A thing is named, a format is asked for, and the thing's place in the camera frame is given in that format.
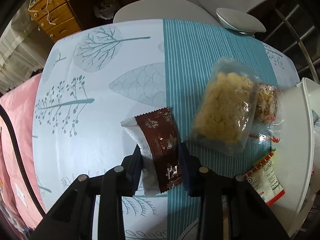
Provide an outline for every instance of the white chair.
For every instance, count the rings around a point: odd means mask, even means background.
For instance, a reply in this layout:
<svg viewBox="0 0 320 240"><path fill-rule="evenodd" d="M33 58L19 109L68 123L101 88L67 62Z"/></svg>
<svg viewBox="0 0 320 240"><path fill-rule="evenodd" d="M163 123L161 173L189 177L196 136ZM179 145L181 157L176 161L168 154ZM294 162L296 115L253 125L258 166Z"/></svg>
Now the white chair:
<svg viewBox="0 0 320 240"><path fill-rule="evenodd" d="M175 19L213 24L252 35L265 28L247 11L265 0L140 0L121 8L113 22Z"/></svg>

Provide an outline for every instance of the dried food in bag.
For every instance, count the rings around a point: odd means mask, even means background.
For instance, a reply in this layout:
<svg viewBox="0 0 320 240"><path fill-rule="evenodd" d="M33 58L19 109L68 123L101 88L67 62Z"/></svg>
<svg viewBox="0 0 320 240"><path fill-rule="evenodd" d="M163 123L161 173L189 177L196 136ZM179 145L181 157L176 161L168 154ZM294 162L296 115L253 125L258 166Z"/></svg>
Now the dried food in bag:
<svg viewBox="0 0 320 240"><path fill-rule="evenodd" d="M275 86L260 83L259 95L254 120L263 124L270 124L276 120L278 102L277 95L281 90Z"/></svg>
<svg viewBox="0 0 320 240"><path fill-rule="evenodd" d="M232 58L220 58L212 66L189 138L227 155L242 152L258 90L258 77L250 67Z"/></svg>

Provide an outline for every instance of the leaf pattern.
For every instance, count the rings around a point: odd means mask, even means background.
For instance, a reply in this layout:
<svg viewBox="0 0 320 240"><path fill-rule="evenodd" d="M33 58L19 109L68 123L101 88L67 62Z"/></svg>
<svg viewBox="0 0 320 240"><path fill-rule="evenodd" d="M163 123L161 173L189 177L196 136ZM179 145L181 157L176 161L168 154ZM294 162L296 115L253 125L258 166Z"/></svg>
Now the leaf pattern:
<svg viewBox="0 0 320 240"><path fill-rule="evenodd" d="M85 72L96 72L118 53L124 41L150 39L150 37L123 39L114 26L102 26L84 35L77 44L73 62Z"/></svg>
<svg viewBox="0 0 320 240"><path fill-rule="evenodd" d="M164 42L161 42L161 43L158 45L158 49L159 49L159 51L164 52Z"/></svg>
<svg viewBox="0 0 320 240"><path fill-rule="evenodd" d="M166 106L164 63L153 63L130 70L114 80L109 88L140 103Z"/></svg>

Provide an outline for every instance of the pink cloth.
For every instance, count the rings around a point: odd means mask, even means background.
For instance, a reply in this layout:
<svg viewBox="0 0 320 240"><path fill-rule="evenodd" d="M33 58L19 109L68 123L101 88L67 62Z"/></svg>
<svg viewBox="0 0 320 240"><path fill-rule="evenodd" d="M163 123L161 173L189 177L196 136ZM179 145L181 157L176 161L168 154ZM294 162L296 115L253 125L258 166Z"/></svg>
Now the pink cloth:
<svg viewBox="0 0 320 240"><path fill-rule="evenodd" d="M0 104L12 122L29 181L44 209L36 180L32 153L32 122L40 78L41 74L38 74L6 93L0 98ZM0 128L2 129L0 137L0 176L3 183L4 203L12 212L20 215L28 227L36 227L42 217L24 184L7 126L2 118L0 118ZM18 196L17 186L24 195L26 206Z"/></svg>

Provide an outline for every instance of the snack bag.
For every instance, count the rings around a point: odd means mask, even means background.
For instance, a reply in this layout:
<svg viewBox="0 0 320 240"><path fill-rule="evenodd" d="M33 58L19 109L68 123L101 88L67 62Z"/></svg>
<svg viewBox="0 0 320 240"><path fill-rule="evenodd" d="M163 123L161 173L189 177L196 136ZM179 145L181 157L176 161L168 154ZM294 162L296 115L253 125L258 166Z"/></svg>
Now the snack bag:
<svg viewBox="0 0 320 240"><path fill-rule="evenodd" d="M267 206L272 205L284 195L284 189L279 183L272 166L271 157L273 155L274 151L270 152L266 157L260 160L252 170L244 174L244 178L247 179L251 186L261 196Z"/></svg>
<svg viewBox="0 0 320 240"><path fill-rule="evenodd" d="M226 155L242 152L258 91L258 77L252 69L235 59L220 58L212 66L189 138Z"/></svg>
<svg viewBox="0 0 320 240"><path fill-rule="evenodd" d="M254 120L263 124L270 124L276 120L278 102L277 95L282 91L275 86L260 83L259 95Z"/></svg>
<svg viewBox="0 0 320 240"><path fill-rule="evenodd" d="M263 125L253 122L249 139L252 143L260 145L270 146L271 143L277 144L280 142L280 131L277 129L278 127L272 124Z"/></svg>
<svg viewBox="0 0 320 240"><path fill-rule="evenodd" d="M145 196L153 196L179 185L178 133L170 108L162 108L121 122L140 147Z"/></svg>

